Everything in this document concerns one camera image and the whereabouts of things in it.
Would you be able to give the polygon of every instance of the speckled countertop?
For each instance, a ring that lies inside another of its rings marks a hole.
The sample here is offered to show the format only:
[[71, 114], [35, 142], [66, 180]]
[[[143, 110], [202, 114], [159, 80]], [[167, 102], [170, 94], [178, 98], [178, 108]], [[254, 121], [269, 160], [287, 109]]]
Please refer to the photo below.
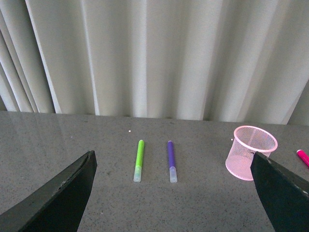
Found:
[[[240, 123], [0, 112], [0, 214], [88, 150], [97, 173], [79, 231], [273, 232], [254, 182], [225, 167]], [[309, 151], [309, 127], [250, 124], [279, 143], [270, 157], [309, 180], [295, 151]], [[133, 182], [145, 141], [140, 183]], [[167, 141], [178, 183], [169, 181]]]

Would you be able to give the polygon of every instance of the pink mesh cup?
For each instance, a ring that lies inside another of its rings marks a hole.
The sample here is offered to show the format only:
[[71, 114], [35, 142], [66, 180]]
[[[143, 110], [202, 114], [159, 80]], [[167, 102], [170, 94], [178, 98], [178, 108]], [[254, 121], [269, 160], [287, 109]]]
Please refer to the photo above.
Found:
[[278, 143], [267, 131], [252, 126], [241, 126], [234, 130], [234, 142], [225, 161], [229, 172], [242, 180], [253, 180], [250, 166], [253, 155], [259, 151], [269, 157]]

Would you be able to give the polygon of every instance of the green marker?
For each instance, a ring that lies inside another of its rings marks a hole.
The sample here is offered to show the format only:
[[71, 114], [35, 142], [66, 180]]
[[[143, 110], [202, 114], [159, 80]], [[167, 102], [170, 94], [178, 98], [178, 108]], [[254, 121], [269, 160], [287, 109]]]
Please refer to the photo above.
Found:
[[134, 172], [134, 182], [140, 182], [141, 177], [141, 167], [143, 166], [143, 154], [144, 154], [144, 141], [139, 141], [139, 146], [137, 148], [137, 156], [135, 163], [135, 172]]

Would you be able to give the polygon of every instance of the purple marker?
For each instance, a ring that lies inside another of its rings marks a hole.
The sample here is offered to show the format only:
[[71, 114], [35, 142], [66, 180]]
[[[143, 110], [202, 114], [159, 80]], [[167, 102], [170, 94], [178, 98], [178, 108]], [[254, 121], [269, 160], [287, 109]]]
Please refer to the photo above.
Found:
[[168, 153], [169, 153], [169, 179], [171, 183], [177, 182], [176, 164], [174, 156], [174, 145], [172, 141], [168, 141]]

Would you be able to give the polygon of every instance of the white curtain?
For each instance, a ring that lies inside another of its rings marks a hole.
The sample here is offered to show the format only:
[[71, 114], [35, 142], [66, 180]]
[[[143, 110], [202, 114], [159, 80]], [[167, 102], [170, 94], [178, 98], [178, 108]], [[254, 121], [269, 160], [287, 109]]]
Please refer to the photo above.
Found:
[[0, 0], [0, 10], [2, 110], [309, 125], [307, 0]]

